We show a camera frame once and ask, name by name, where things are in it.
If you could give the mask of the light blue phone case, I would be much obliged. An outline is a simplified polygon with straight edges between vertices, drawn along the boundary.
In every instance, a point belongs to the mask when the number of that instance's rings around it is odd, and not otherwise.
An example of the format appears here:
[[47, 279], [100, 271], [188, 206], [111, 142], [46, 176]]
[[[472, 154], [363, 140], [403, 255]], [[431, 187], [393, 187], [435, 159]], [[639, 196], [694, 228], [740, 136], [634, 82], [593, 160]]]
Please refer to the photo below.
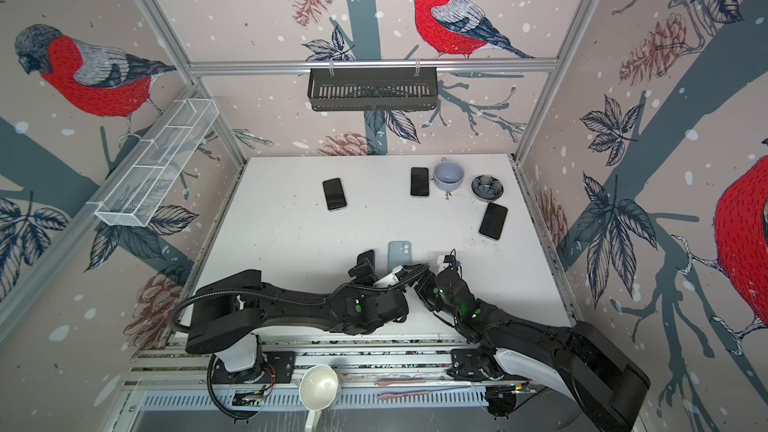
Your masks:
[[390, 241], [387, 252], [388, 271], [413, 264], [412, 246], [409, 241]]

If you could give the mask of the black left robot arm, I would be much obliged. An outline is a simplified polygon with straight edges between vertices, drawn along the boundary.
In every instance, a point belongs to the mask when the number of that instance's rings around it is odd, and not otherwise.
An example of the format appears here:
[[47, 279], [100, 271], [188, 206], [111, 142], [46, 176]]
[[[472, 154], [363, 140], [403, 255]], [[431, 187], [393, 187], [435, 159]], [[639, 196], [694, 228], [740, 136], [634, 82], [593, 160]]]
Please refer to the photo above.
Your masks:
[[262, 280], [247, 269], [200, 288], [181, 301], [168, 325], [187, 335], [185, 351], [209, 354], [227, 374], [266, 369], [256, 330], [264, 327], [308, 327], [344, 335], [368, 335], [409, 313], [404, 289], [423, 272], [420, 265], [400, 265], [378, 278], [375, 257], [366, 251], [349, 271], [350, 280], [320, 294], [288, 290]]

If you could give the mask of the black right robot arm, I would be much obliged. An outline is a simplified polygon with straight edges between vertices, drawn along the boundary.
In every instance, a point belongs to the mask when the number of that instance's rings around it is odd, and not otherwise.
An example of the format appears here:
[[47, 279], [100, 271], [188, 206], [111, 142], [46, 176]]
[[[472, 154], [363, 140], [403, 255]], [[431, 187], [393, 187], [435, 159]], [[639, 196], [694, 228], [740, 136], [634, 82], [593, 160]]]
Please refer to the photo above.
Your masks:
[[461, 381], [518, 376], [572, 399], [601, 431], [630, 431], [650, 388], [648, 376], [591, 324], [549, 326], [514, 316], [469, 290], [456, 265], [433, 273], [425, 264], [399, 266], [400, 285], [414, 288], [436, 317], [468, 343], [450, 376]]

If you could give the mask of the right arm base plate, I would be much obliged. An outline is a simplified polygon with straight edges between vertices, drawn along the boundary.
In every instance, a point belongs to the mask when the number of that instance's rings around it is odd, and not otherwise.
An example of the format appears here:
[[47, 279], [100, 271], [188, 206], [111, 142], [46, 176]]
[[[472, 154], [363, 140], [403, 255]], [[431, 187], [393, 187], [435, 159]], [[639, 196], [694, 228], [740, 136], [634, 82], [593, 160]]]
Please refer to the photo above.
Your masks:
[[525, 377], [504, 372], [493, 356], [484, 349], [452, 349], [450, 355], [451, 363], [446, 373], [454, 380], [528, 382]]

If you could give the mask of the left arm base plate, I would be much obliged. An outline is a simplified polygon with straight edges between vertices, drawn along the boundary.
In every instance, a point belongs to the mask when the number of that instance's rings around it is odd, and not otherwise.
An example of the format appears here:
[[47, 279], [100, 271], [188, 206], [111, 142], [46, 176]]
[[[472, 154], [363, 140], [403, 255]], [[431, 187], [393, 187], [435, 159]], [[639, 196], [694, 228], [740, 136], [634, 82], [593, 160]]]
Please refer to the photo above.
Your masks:
[[253, 368], [240, 372], [228, 372], [223, 362], [216, 358], [209, 367], [209, 377], [214, 385], [288, 384], [292, 380], [296, 353], [293, 351], [262, 352]]

